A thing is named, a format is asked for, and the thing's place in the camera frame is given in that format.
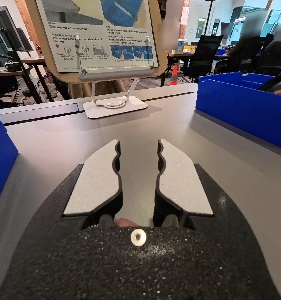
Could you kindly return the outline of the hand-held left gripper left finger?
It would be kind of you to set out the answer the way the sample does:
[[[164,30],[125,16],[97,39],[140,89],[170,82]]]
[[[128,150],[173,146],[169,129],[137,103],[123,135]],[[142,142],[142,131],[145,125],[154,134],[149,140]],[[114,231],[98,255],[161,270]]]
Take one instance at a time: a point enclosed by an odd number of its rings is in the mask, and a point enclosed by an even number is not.
[[[123,206],[120,141],[112,140],[89,156],[78,176],[64,216],[116,215]]]

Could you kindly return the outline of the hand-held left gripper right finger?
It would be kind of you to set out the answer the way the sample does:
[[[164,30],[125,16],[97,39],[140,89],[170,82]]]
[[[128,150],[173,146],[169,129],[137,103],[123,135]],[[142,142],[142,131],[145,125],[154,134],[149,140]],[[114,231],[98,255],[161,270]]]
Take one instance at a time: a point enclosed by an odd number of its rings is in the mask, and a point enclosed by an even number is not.
[[[161,226],[169,215],[176,217],[178,226],[191,226],[191,217],[213,218],[194,162],[165,139],[158,140],[157,155],[154,226]]]

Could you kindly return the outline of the instruction sheet on stand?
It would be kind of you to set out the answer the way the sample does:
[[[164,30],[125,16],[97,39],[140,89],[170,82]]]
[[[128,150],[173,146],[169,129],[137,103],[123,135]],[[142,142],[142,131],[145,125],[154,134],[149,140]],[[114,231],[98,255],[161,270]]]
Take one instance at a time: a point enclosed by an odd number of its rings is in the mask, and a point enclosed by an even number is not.
[[[52,50],[49,45],[49,40],[45,32],[45,27],[41,19],[37,2],[35,0],[25,1],[27,10],[29,12],[33,27],[35,29],[36,36],[40,42],[41,51],[45,59],[45,63],[49,68],[50,72],[58,79],[63,82],[70,84],[77,84],[83,82],[101,82],[111,80],[123,80],[132,78],[146,78],[146,77],[157,77],[165,72],[167,67],[167,54],[165,50],[156,50],[158,67],[154,67],[154,71],[151,73],[144,73],[143,71],[109,71],[105,75],[91,74],[90,79],[80,79],[78,73],[60,73],[57,71],[56,63],[53,58]]]

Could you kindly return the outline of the black office chair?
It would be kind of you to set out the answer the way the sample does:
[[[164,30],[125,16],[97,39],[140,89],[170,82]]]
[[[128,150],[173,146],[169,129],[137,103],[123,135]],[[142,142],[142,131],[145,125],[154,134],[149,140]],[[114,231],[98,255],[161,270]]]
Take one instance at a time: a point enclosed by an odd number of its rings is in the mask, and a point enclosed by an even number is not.
[[[199,77],[210,75],[213,59],[215,58],[223,37],[224,35],[201,35],[187,71],[189,79],[192,79],[194,83],[199,83]]]

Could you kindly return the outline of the grey table hatch cover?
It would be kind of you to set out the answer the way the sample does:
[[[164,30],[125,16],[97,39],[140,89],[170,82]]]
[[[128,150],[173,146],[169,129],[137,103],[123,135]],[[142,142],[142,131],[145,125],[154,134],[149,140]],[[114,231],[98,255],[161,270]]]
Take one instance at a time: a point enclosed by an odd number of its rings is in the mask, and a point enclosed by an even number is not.
[[[36,119],[43,119],[46,117],[56,117],[60,115],[66,115],[79,112],[78,105],[62,104],[52,107],[32,108],[29,110],[14,111],[0,113],[0,120],[3,124],[20,123]]]

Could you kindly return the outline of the black computer monitor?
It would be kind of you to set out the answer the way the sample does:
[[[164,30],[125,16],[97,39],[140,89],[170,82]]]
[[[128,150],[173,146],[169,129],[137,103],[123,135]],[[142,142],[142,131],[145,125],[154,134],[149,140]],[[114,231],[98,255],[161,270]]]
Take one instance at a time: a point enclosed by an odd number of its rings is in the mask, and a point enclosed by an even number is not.
[[[17,30],[17,33],[22,41],[22,44],[24,46],[24,49],[23,50],[18,50],[19,52],[33,52],[33,48],[30,44],[30,41],[27,39],[25,33],[23,32],[23,29],[22,28],[16,28]]]
[[[7,58],[2,57],[2,55],[9,56],[13,60],[18,61],[13,47],[15,50],[21,50],[23,44],[20,41],[9,10],[6,6],[0,6],[0,67],[4,67],[7,62]]]

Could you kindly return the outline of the beige cloth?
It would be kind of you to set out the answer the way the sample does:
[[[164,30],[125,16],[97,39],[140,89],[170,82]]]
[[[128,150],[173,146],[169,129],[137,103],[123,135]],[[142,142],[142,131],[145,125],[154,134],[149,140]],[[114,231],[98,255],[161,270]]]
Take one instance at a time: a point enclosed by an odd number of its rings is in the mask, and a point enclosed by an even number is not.
[[[94,91],[95,96],[126,92],[122,80],[96,82]],[[68,84],[68,93],[71,99],[91,97],[92,85],[88,82]]]

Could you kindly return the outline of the printed instruction sheet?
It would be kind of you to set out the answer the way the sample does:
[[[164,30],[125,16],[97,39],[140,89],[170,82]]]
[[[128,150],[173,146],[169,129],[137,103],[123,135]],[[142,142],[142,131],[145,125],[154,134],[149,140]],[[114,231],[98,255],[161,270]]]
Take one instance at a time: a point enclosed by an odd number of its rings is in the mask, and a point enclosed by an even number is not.
[[[142,72],[159,67],[149,1],[36,1],[59,73]]]

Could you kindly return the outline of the wooden office desk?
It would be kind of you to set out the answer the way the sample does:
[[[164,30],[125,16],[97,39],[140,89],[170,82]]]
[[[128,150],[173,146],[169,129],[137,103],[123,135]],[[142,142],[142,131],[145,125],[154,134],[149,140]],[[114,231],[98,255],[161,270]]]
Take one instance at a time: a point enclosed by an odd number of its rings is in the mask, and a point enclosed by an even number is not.
[[[9,71],[6,68],[0,68],[0,77],[10,77],[10,76],[22,76],[22,78],[24,79],[31,95],[33,95],[33,98],[36,99],[36,97],[34,95],[38,94],[38,84],[35,84],[35,87],[32,88],[32,80],[29,77],[30,75],[30,71],[31,69],[35,69],[35,71],[38,74],[38,80],[40,82],[40,84],[42,85],[47,98],[50,102],[54,102],[53,96],[51,95],[49,88],[45,82],[45,76],[41,75],[41,72],[38,68],[39,65],[42,65],[44,68],[47,67],[46,63],[45,63],[45,59],[44,57],[30,57],[30,58],[25,58],[22,60],[22,63],[24,65],[24,67],[21,67],[21,70],[11,70]]]

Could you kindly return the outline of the orange traffic cone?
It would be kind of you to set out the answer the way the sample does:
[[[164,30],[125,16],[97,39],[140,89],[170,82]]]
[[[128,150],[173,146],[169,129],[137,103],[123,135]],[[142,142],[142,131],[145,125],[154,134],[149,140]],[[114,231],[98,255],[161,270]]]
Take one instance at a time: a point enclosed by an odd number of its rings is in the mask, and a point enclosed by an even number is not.
[[[178,73],[178,67],[176,65],[174,65],[172,75],[170,78],[170,82],[169,82],[169,86],[177,85],[177,73]]]

